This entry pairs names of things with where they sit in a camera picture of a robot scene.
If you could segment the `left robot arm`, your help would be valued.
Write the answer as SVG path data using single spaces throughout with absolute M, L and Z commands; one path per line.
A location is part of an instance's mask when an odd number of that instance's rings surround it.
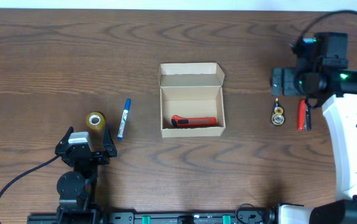
M 103 131 L 103 147 L 102 151 L 93 151 L 89 133 L 74 132 L 72 127 L 56 145 L 55 154 L 73 168 L 57 182 L 57 223 L 108 223 L 108 215 L 95 203 L 98 167 L 117 156 L 108 124 Z

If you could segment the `black correction tape dispenser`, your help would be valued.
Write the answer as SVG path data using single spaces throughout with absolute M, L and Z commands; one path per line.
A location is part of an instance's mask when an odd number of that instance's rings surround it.
M 278 98 L 274 101 L 270 121 L 274 126 L 281 126 L 285 122 L 285 111 L 279 103 Z

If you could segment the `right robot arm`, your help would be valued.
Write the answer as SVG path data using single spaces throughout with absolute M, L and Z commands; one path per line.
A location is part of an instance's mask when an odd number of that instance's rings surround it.
M 327 122 L 336 169 L 335 201 L 315 208 L 279 205 L 275 223 L 357 223 L 357 70 L 348 69 L 348 36 L 319 32 L 292 49 L 296 67 L 273 69 L 274 96 L 316 100 Z

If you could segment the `red utility knife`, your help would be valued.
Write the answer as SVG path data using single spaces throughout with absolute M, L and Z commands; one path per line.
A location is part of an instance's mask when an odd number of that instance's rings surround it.
M 184 118 L 178 115 L 171 117 L 171 123 L 176 128 L 197 128 L 203 126 L 215 126 L 217 119 L 215 117 L 203 118 Z

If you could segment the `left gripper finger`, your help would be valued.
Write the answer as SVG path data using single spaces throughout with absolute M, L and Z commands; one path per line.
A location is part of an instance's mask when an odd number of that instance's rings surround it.
M 110 135 L 110 126 L 108 124 L 105 125 L 105 129 L 104 129 L 103 147 L 109 157 L 117 156 L 117 149 L 115 147 L 114 142 L 112 141 L 112 137 Z
M 64 155 L 66 151 L 70 148 L 69 137 L 74 132 L 74 128 L 70 126 L 63 136 L 63 138 L 59 141 L 59 143 L 55 147 L 56 155 Z

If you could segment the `red stapler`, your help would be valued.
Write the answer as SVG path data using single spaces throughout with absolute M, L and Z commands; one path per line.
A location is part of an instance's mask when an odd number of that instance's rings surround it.
M 297 129 L 299 131 L 312 129 L 310 106 L 308 105 L 307 100 L 301 100 L 299 102 L 297 113 Z

